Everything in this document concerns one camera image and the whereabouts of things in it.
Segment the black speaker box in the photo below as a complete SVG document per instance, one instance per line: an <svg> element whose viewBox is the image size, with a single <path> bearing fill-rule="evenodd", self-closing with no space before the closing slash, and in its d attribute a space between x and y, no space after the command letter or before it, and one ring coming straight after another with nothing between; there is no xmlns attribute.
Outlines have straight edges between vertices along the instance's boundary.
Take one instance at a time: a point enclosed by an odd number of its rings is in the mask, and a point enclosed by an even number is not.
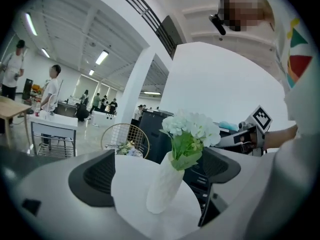
<svg viewBox="0 0 320 240"><path fill-rule="evenodd" d="M33 86L33 80L27 78L25 80L24 88L22 91L22 99L23 100L28 100L30 98L32 86Z"/></svg>

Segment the person's right hand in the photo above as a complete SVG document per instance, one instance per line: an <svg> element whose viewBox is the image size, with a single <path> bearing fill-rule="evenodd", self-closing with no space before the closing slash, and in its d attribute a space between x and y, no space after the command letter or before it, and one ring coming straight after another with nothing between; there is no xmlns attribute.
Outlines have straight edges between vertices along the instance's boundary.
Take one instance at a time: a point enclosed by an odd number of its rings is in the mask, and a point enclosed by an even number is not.
<svg viewBox="0 0 320 240"><path fill-rule="evenodd" d="M240 136L240 142L243 144L249 143L252 146L257 144L257 136L255 133L246 133Z"/></svg>

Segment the person's right forearm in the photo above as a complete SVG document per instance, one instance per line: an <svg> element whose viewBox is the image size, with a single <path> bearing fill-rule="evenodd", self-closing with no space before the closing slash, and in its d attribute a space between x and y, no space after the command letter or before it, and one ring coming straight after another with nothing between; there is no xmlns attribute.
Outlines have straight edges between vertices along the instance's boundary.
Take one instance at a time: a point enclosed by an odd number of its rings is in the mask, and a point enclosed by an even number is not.
<svg viewBox="0 0 320 240"><path fill-rule="evenodd" d="M280 148L282 144L296 137L298 127L293 125L287 129L268 131L264 138L264 150Z"/></svg>

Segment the low white cabinet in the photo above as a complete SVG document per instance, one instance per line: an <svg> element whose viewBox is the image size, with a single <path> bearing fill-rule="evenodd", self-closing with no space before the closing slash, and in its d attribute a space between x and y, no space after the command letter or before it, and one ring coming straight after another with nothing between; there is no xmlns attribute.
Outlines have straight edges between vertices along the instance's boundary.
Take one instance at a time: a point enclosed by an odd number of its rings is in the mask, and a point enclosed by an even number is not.
<svg viewBox="0 0 320 240"><path fill-rule="evenodd" d="M91 124L99 128L107 128L115 124L116 116L113 114L94 110L91 114Z"/></svg>

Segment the wooden table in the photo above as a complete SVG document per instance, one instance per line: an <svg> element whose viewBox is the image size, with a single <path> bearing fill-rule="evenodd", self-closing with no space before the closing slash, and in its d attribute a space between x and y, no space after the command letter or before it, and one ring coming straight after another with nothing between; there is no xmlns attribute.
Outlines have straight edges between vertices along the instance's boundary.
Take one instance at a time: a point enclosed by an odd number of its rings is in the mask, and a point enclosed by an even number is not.
<svg viewBox="0 0 320 240"><path fill-rule="evenodd" d="M4 120L6 142L9 148L12 147L9 119L19 114L23 114L24 127L26 131L28 145L29 146L31 145L29 132L28 132L28 122L27 122L27 111L31 108L32 107L30 105L18 103L17 101L13 101L8 97L4 97L0 95L0 119Z"/></svg>

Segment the cream flower bunch with leaves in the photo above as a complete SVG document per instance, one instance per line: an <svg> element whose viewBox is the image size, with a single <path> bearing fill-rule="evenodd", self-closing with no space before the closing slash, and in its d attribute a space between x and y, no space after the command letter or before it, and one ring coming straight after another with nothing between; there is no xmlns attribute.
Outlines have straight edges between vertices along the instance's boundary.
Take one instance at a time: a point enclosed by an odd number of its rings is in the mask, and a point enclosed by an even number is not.
<svg viewBox="0 0 320 240"><path fill-rule="evenodd" d="M136 156L135 143L131 141L123 142L117 147L117 155Z"/></svg>

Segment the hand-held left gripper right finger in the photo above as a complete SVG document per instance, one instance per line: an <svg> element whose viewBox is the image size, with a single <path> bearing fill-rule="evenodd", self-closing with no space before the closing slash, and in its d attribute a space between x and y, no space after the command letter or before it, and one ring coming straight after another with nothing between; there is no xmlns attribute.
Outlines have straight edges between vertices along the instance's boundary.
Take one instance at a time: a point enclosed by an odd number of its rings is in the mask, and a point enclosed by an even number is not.
<svg viewBox="0 0 320 240"><path fill-rule="evenodd" d="M178 240L266 240L255 215L273 166L273 154L249 156L207 148L201 160L208 193L198 229Z"/></svg>

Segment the blue cloth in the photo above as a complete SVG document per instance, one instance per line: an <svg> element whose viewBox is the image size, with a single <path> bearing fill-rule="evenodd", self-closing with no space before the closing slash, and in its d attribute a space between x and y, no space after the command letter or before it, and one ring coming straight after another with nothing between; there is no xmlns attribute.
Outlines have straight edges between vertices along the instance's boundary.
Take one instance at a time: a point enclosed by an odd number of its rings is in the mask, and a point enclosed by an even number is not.
<svg viewBox="0 0 320 240"><path fill-rule="evenodd" d="M238 131L239 125L234 123L229 123L227 121L221 121L218 123L218 126L223 129L231 130L231 131Z"/></svg>

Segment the lilac paper wrap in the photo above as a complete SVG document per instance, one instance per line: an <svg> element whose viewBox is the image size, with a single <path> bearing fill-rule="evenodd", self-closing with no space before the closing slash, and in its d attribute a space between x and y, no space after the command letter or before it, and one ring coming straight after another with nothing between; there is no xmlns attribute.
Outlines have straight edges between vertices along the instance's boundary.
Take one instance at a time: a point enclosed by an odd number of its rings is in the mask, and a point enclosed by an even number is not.
<svg viewBox="0 0 320 240"><path fill-rule="evenodd" d="M128 153L126 154L127 156L132 156L132 157L138 157L138 158L144 158L143 154L141 151L137 150L136 148L132 147Z"/></svg>

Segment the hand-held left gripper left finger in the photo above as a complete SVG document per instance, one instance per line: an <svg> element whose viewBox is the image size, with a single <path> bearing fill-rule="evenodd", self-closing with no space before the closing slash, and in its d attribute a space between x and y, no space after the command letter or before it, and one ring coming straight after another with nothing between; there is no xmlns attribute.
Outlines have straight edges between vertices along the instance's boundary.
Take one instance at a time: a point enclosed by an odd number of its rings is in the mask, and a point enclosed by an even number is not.
<svg viewBox="0 0 320 240"><path fill-rule="evenodd" d="M10 194L44 240L149 240L118 214L115 172L112 150L80 155L34 169Z"/></svg>

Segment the white green flowers bunch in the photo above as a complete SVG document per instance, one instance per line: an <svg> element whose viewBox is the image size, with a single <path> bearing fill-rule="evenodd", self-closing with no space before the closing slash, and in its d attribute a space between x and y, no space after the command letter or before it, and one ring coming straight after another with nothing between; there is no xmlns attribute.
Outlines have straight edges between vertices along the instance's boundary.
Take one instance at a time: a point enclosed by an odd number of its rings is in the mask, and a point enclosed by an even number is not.
<svg viewBox="0 0 320 240"><path fill-rule="evenodd" d="M171 141L170 162L177 170L186 170L198 163L204 148L221 141L220 128L204 114L180 110L162 121L162 133Z"/></svg>

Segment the person's white printed shirt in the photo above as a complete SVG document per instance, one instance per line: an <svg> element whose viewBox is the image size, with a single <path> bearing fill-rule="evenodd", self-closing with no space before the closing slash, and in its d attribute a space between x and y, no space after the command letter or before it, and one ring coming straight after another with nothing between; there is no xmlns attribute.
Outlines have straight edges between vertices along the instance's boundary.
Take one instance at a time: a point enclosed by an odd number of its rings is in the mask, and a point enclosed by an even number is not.
<svg viewBox="0 0 320 240"><path fill-rule="evenodd" d="M275 54L288 120L300 136L320 134L320 52L288 0L267 0L275 21Z"/></svg>

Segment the black balcony railing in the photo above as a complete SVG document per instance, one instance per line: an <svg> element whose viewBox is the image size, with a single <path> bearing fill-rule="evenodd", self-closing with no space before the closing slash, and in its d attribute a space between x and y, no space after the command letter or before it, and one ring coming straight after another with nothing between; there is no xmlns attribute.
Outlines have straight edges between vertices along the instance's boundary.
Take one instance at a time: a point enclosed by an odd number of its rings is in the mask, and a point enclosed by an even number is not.
<svg viewBox="0 0 320 240"><path fill-rule="evenodd" d="M177 45L173 41L172 37L166 31L164 25L157 17L152 8L148 5L145 0L125 0L135 11L144 19L144 21L149 25L149 27L156 34L165 50L171 57L174 58L174 54Z"/></svg>

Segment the white faceted vase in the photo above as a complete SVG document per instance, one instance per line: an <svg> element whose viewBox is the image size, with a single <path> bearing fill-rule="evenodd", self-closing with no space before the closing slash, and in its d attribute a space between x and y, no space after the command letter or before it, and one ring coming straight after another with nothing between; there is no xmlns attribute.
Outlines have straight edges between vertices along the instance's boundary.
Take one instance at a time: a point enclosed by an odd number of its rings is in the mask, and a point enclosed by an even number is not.
<svg viewBox="0 0 320 240"><path fill-rule="evenodd" d="M168 152L159 165L146 197L146 208L153 214L162 213L175 198L185 174L173 167L172 151Z"/></svg>

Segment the round white table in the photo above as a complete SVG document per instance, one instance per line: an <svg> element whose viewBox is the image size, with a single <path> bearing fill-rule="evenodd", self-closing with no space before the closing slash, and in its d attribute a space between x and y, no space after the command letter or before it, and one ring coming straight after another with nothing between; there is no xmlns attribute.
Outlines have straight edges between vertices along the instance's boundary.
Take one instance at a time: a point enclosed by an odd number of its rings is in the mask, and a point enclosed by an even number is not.
<svg viewBox="0 0 320 240"><path fill-rule="evenodd" d="M199 229L199 202L191 188L182 182L172 203L160 214L147 210L146 199L158 163L134 156L115 156L111 183L118 214L133 228L152 240L177 240Z"/></svg>

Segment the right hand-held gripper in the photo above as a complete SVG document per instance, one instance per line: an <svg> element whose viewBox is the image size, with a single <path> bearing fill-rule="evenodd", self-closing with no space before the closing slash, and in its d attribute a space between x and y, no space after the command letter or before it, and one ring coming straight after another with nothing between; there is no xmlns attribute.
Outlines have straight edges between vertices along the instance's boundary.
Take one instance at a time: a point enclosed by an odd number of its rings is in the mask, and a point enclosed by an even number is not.
<svg viewBox="0 0 320 240"><path fill-rule="evenodd" d="M254 157L261 157L264 154L264 142L265 134L269 130L272 119L269 114L259 105L246 120L238 124L239 130L229 130L228 132L224 128L220 128L221 134L223 135L220 138L218 143L219 148L228 148L236 147L238 151L242 154L251 155ZM244 143L241 141L241 136L244 136L246 133L255 133L257 137L257 143L255 146Z"/></svg>

